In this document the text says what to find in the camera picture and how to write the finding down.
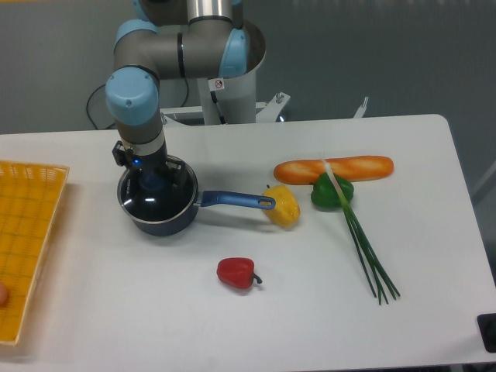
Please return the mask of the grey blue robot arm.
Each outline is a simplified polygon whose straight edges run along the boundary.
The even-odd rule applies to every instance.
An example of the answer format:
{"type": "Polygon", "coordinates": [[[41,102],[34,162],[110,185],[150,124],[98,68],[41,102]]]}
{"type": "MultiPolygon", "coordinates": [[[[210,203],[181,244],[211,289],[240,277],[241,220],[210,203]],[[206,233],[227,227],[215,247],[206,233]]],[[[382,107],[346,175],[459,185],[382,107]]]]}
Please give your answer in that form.
{"type": "Polygon", "coordinates": [[[240,1],[137,1],[135,8],[139,18],[117,32],[105,97],[122,141],[116,163],[154,190],[169,178],[160,81],[237,78],[247,72],[248,37],[240,1]]]}

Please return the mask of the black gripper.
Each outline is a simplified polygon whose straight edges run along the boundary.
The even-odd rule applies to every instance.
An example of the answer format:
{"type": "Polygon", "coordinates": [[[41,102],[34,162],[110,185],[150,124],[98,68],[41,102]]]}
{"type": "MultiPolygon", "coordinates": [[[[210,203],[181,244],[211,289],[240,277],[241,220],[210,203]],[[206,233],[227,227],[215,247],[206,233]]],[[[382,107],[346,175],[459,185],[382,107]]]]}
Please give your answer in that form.
{"type": "Polygon", "coordinates": [[[161,145],[154,151],[132,148],[130,171],[142,182],[162,182],[167,173],[173,189],[182,189],[187,180],[184,161],[167,161],[167,146],[161,145]]]}

